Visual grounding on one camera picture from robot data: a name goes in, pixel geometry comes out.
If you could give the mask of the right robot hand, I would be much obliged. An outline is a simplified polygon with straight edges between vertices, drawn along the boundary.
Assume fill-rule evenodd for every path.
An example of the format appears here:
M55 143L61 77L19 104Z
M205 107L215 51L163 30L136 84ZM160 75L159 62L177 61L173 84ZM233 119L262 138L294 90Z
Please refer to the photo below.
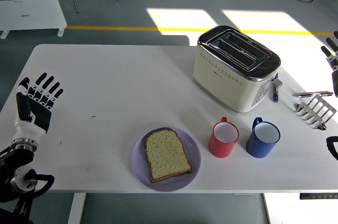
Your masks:
M330 67L332 68L332 82L333 82L333 91L337 97L337 44L330 38L326 38L326 43L333 50L334 53L331 53L327 47L321 46L322 52L326 55L326 60L328 61Z

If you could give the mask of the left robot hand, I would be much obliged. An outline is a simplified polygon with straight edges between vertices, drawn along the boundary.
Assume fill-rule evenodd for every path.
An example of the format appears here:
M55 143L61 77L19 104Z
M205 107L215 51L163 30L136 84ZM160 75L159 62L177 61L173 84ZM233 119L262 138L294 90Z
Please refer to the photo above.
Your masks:
M30 82L28 77L24 78L15 94L17 119L14 139L23 138L37 142L46 134L50 126L52 107L62 94L60 83L46 72L34 82Z

